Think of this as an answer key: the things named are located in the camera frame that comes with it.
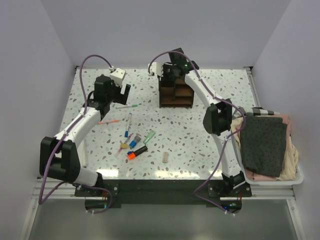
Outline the brown wooden desk organizer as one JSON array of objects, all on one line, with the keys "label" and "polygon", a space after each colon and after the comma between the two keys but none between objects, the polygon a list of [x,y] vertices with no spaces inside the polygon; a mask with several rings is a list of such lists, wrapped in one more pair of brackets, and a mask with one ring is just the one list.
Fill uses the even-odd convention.
[{"label": "brown wooden desk organizer", "polygon": [[158,77],[160,108],[192,108],[195,92],[185,82],[185,76],[176,79]]}]

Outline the green capped pen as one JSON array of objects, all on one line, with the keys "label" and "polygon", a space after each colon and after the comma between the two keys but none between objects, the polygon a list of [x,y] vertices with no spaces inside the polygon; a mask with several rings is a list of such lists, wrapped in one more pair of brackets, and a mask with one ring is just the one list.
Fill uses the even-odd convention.
[{"label": "green capped pen", "polygon": [[132,104],[132,105],[125,105],[125,106],[117,106],[115,109],[120,110],[120,109],[136,108],[136,107],[138,107],[137,104]]}]

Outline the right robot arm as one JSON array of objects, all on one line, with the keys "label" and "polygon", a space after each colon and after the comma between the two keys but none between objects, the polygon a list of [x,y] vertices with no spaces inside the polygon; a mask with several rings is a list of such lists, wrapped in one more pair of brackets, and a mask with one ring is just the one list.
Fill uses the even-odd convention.
[{"label": "right robot arm", "polygon": [[220,96],[209,83],[200,76],[199,67],[177,48],[168,52],[171,66],[163,67],[163,76],[184,77],[184,82],[197,94],[205,107],[203,126],[210,134],[220,154],[218,164],[222,168],[223,192],[235,196],[245,183],[241,166],[236,157],[232,141],[231,123],[233,110],[238,108],[230,99]]}]

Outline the blue capped white marker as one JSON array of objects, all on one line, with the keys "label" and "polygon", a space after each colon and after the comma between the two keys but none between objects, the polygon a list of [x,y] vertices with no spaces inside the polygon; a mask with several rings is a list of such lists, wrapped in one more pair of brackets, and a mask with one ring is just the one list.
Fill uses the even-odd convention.
[{"label": "blue capped white marker", "polygon": [[126,122],[125,133],[124,133],[125,138],[127,138],[129,136],[131,120],[132,120],[132,113],[129,113],[128,118],[127,118],[127,122]]}]

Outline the red pen clear cap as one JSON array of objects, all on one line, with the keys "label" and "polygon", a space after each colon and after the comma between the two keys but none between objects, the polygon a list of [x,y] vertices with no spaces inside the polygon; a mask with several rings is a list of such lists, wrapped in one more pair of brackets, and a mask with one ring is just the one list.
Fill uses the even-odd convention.
[{"label": "red pen clear cap", "polygon": [[120,154],[120,152],[123,150],[123,149],[127,149],[128,148],[128,142],[129,140],[131,139],[132,137],[132,133],[130,135],[128,135],[128,137],[126,138],[126,140],[120,144],[120,148],[119,150],[115,153],[115,157],[117,158]]}]

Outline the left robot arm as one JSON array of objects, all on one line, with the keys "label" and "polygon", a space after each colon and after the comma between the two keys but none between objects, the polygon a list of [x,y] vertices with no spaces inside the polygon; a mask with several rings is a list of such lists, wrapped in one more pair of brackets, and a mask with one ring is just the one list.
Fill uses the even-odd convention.
[{"label": "left robot arm", "polygon": [[111,103],[127,103],[131,86],[127,84],[125,88],[122,87],[125,75],[125,70],[116,68],[109,76],[98,76],[94,90],[77,117],[54,137],[43,138],[40,143],[41,176],[86,185],[86,191],[92,196],[99,196],[103,192],[101,174],[81,163],[78,148],[92,128],[110,111]]}]

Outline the orange pink pen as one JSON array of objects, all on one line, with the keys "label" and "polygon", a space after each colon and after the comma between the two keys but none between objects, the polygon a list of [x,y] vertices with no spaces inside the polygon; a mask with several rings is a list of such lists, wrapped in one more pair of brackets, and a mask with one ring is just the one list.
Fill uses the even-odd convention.
[{"label": "orange pink pen", "polygon": [[118,123],[120,122],[121,120],[117,119],[117,120],[109,120],[109,121],[100,121],[98,123],[98,125],[106,125],[106,124],[112,124],[112,123]]}]

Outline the black orange marker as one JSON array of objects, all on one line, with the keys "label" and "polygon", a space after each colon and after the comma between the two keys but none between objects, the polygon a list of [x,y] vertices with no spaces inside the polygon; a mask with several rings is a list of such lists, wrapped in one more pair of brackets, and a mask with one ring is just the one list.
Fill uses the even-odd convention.
[{"label": "black orange marker", "polygon": [[133,160],[137,156],[141,155],[142,153],[146,152],[148,150],[148,147],[146,145],[140,147],[139,149],[132,151],[130,155],[127,155],[128,160]]}]

